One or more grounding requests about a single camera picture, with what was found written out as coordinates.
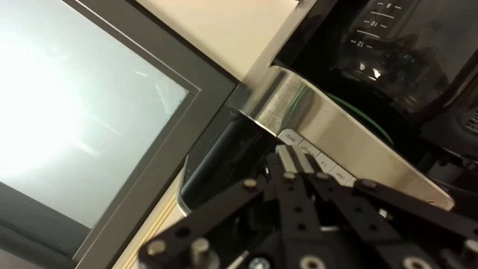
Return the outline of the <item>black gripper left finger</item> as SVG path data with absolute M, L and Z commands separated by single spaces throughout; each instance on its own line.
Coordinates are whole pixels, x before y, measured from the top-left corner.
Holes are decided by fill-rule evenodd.
M 292 160 L 295 150 L 279 145 L 268 159 L 270 178 L 279 208 L 285 269 L 325 269 L 319 248 L 319 222 Z

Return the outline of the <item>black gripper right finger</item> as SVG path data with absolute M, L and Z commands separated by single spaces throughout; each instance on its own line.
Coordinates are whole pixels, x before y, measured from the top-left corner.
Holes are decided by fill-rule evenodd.
M 356 189 L 343 187 L 324 174 L 307 151 L 294 147 L 292 162 L 315 198 L 318 217 L 339 228 L 333 250 L 337 266 L 437 269 L 437 263 L 416 242 L 404 239 L 403 232 L 392 228 Z

